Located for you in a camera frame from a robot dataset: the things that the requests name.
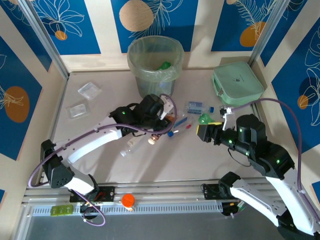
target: trash bin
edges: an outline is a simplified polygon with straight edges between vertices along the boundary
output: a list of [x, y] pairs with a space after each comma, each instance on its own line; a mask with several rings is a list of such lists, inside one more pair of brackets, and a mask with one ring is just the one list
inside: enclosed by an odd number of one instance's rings
[[175, 80], [182, 73], [184, 49], [178, 40], [166, 36], [145, 36], [128, 48], [127, 61], [135, 75], [141, 97], [172, 95]]

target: white table surface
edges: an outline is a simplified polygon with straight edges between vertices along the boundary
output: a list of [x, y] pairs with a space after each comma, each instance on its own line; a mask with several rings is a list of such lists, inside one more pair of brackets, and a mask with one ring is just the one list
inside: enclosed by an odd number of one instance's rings
[[[211, 82], [212, 69], [184, 70], [176, 80], [172, 95], [178, 109], [185, 101], [207, 102], [214, 106], [213, 119], [220, 120], [219, 106]], [[69, 120], [66, 108], [86, 101], [78, 93], [84, 84], [92, 82], [102, 89], [93, 100], [87, 101], [90, 114]], [[54, 142], [72, 139], [102, 121], [117, 107], [142, 100], [135, 77], [130, 71], [72, 73], [62, 103]], [[250, 107], [239, 115], [250, 114]], [[85, 174], [94, 176], [98, 183], [104, 182], [154, 182], [199, 179], [219, 179], [229, 171], [243, 178], [260, 177], [252, 167], [243, 167], [233, 161], [225, 146], [213, 146], [202, 142], [196, 135], [196, 124], [189, 131], [173, 138], [161, 136], [155, 145], [147, 142], [126, 157], [120, 155], [130, 136], [109, 142], [79, 159], [74, 166]], [[235, 159], [249, 164], [241, 154], [232, 152]]]

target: purple cable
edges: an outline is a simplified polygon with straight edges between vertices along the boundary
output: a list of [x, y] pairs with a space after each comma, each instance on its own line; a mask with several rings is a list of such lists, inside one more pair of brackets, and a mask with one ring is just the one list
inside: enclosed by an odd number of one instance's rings
[[233, 111], [237, 111], [237, 110], [243, 109], [243, 108], [245, 108], [245, 107], [247, 107], [247, 106], [249, 106], [251, 104], [259, 103], [259, 102], [262, 102], [262, 101], [271, 101], [271, 102], [275, 102], [275, 103], [278, 103], [278, 104], [284, 106], [290, 112], [290, 114], [292, 115], [292, 117], [294, 119], [297, 131], [298, 131], [298, 167], [297, 167], [297, 186], [298, 186], [298, 191], [299, 191], [301, 197], [303, 198], [304, 202], [306, 203], [307, 207], [309, 208], [309, 210], [312, 211], [316, 221], [320, 222], [320, 217], [318, 216], [316, 210], [314, 209], [314, 207], [312, 206], [312, 204], [310, 203], [310, 201], [308, 200], [308, 198], [304, 194], [305, 190], [302, 188], [302, 183], [301, 183], [302, 133], [301, 133], [301, 128], [300, 128], [298, 119], [297, 119], [294, 111], [292, 111], [292, 109], [287, 104], [285, 104], [283, 101], [280, 101], [278, 99], [273, 99], [273, 98], [260, 98], [260, 99], [255, 100], [255, 101], [248, 102], [245, 105], [235, 107], [233, 109]]
[[[137, 131], [141, 131], [141, 132], [145, 132], [145, 133], [149, 133], [149, 134], [158, 134], [158, 135], [162, 135], [162, 134], [166, 134], [167, 132], [169, 132], [172, 128], [172, 126], [175, 124], [177, 118], [178, 118], [178, 111], [177, 111], [177, 106], [175, 104], [175, 102], [173, 101], [173, 99], [167, 95], [167, 94], [160, 94], [160, 97], [161, 96], [165, 96], [167, 97], [171, 102], [172, 102], [172, 105], [173, 105], [173, 109], [174, 109], [174, 120], [173, 122], [164, 130], [161, 130], [161, 131], [149, 131], [149, 130], [145, 130], [145, 129], [141, 129], [141, 128], [138, 128], [138, 127], [135, 127], [135, 126], [131, 126], [131, 125], [128, 125], [128, 124], [121, 124], [121, 123], [116, 123], [116, 124], [110, 124], [110, 125], [105, 125], [105, 126], [101, 126], [101, 127], [98, 127], [97, 130], [100, 131], [100, 130], [103, 130], [103, 129], [110, 129], [110, 128], [114, 128], [114, 127], [124, 127], [124, 128], [129, 128], [129, 129], [133, 129], [133, 130], [137, 130]], [[83, 139], [85, 137], [87, 137], [88, 135], [91, 135], [91, 134], [94, 134], [96, 133], [95, 130], [91, 130], [91, 131], [88, 131], [84, 134], [82, 134], [81, 136], [69, 141], [66, 145], [65, 145], [65, 148], [69, 147], [70, 145], [74, 144], [75, 142], [79, 141], [80, 139]], [[33, 178], [35, 177], [35, 175], [37, 174], [37, 172], [40, 170], [40, 168], [47, 162], [49, 161], [53, 155], [55, 154], [58, 154], [59, 152], [61, 152], [64, 148], [63, 147], [60, 147], [58, 148], [57, 150], [55, 150], [54, 152], [52, 152], [51, 154], [49, 154], [42, 162], [40, 162], [38, 164], [38, 166], [36, 166], [36, 168], [33, 170], [33, 172], [31, 173], [30, 177], [29, 177], [29, 180], [28, 180], [28, 186], [29, 188], [37, 188], [37, 187], [40, 187], [40, 186], [43, 186], [45, 184], [48, 184], [49, 182], [46, 181], [46, 182], [43, 182], [43, 183], [40, 183], [38, 185], [33, 185], [32, 184], [32, 180]], [[73, 190], [76, 194], [79, 195], [79, 197], [81, 197], [83, 200], [85, 200], [86, 202], [90, 203], [93, 208], [95, 210], [97, 210], [103, 217], [103, 223], [102, 224], [94, 224], [94, 223], [91, 223], [91, 222], [88, 222], [88, 224], [92, 225], [92, 226], [97, 226], [97, 227], [100, 227], [100, 226], [103, 226], [105, 223], [106, 223], [106, 219], [105, 219], [105, 216], [103, 215], [103, 213], [98, 210], [98, 208], [96, 208], [88, 199], [86, 199], [82, 194], [80, 194], [79, 192]]]

